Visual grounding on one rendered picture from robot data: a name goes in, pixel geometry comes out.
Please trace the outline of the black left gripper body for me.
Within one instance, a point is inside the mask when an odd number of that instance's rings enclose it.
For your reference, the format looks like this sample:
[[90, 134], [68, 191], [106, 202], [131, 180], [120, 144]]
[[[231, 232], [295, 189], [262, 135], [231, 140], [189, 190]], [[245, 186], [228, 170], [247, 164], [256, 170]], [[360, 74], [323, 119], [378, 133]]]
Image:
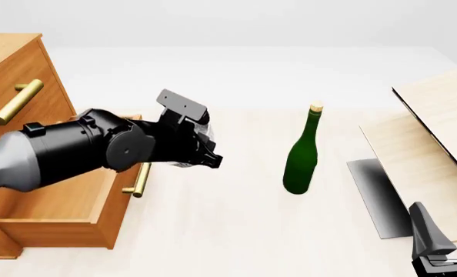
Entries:
[[216, 143], [207, 135], [196, 135], [196, 150], [192, 157], [193, 165], [204, 165], [217, 169], [220, 167], [223, 157], [214, 153]]

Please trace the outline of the wooden cabinet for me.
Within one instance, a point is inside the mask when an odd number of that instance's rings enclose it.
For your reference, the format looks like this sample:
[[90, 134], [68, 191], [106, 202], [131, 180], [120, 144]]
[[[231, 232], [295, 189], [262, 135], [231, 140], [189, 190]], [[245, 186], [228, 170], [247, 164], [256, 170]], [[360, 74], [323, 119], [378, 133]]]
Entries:
[[[53, 124], [75, 114], [41, 34], [0, 33], [0, 135], [26, 122]], [[0, 189], [0, 219], [12, 212], [20, 197]], [[22, 251], [0, 229], [0, 259], [18, 258]]]

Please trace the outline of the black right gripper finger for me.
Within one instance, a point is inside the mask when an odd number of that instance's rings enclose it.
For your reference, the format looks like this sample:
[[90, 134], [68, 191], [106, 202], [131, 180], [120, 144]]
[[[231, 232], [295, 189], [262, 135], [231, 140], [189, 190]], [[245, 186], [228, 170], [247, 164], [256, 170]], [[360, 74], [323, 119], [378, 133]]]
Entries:
[[412, 258], [429, 255], [448, 255], [457, 246], [435, 224], [426, 207], [421, 202], [414, 202], [409, 207], [412, 224]]

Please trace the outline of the closed wooden cabinet drawer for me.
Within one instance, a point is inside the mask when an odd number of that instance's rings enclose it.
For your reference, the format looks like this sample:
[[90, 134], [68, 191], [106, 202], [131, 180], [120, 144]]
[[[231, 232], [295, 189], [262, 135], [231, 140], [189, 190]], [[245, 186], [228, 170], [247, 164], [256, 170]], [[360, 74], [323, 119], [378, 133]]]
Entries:
[[8, 124], [0, 125], [0, 136], [7, 131], [18, 131], [29, 122], [54, 124], [75, 115], [42, 40], [34, 38], [28, 43], [17, 43], [12, 39], [15, 50], [8, 49], [3, 41], [0, 38], [0, 109], [17, 95], [15, 85], [38, 79], [44, 87]]

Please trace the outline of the pale wooden rack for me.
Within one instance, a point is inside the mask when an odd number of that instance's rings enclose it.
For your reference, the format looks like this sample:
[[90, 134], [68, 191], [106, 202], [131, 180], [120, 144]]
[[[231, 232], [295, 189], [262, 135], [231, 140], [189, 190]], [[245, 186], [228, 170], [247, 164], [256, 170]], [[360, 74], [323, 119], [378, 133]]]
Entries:
[[457, 242], [457, 68], [392, 92], [406, 110], [360, 129], [403, 206], [421, 202]]

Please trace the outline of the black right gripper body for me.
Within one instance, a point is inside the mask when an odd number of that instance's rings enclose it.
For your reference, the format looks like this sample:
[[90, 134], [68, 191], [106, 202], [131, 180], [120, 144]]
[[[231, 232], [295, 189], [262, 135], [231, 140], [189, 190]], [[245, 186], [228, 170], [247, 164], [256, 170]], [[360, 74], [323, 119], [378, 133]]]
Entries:
[[457, 259], [449, 259], [450, 251], [412, 253], [412, 267], [417, 277], [457, 277]]

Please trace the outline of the green wine bottle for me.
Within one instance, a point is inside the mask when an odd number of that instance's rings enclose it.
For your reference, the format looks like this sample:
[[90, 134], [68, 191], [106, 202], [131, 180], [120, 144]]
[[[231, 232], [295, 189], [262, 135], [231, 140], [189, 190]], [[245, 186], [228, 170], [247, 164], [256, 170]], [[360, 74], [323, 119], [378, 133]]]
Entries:
[[318, 163], [316, 133], [323, 107], [321, 101], [311, 103], [302, 134], [286, 159], [282, 183], [286, 191], [294, 195], [302, 195], [309, 190]]

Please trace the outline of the open wooden cabinet drawer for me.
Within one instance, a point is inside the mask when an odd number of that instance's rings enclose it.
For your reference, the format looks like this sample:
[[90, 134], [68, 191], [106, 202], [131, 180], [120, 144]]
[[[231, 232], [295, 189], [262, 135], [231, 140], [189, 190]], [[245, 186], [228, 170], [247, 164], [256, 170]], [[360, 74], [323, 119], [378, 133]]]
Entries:
[[105, 168], [31, 192], [0, 189], [0, 259], [25, 247], [113, 249], [142, 165], [125, 172]]

